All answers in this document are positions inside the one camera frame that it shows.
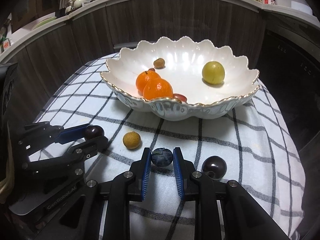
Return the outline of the person left hand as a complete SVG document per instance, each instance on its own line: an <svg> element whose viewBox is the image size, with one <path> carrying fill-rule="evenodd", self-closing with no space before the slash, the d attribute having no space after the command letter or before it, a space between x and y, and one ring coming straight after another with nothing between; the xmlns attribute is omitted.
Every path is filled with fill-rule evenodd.
<svg viewBox="0 0 320 240"><path fill-rule="evenodd" d="M6 124L6 136L7 142L5 143L6 150L8 151L8 159L5 164L5 178L1 180L1 204L6 202L9 194L11 194L14 188L15 182L15 167L14 167L14 158L12 153L12 143L10 139L10 130L9 124Z"/></svg>

